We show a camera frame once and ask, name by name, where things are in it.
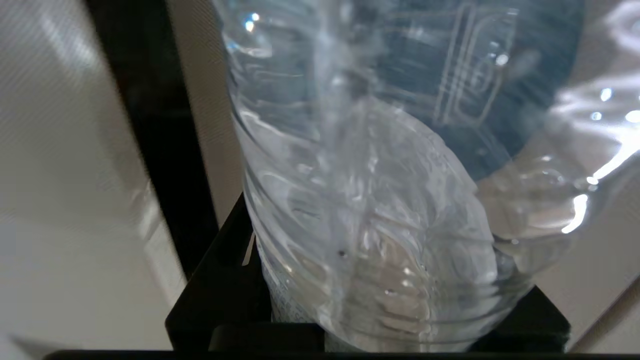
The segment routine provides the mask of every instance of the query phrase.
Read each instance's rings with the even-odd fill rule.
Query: white wall
[[[170,348],[184,279],[83,2],[3,1],[0,49],[0,358]]]

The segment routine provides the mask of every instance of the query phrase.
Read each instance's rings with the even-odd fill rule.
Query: clear plastic bottle
[[[590,3],[214,0],[277,320],[441,352],[511,311],[640,148],[582,113],[614,91],[575,80]]]

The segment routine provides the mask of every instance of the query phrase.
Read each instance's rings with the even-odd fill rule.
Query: plastic water bottle
[[[584,1],[214,4],[274,320],[333,343],[465,350],[640,148],[611,77],[574,81]]]

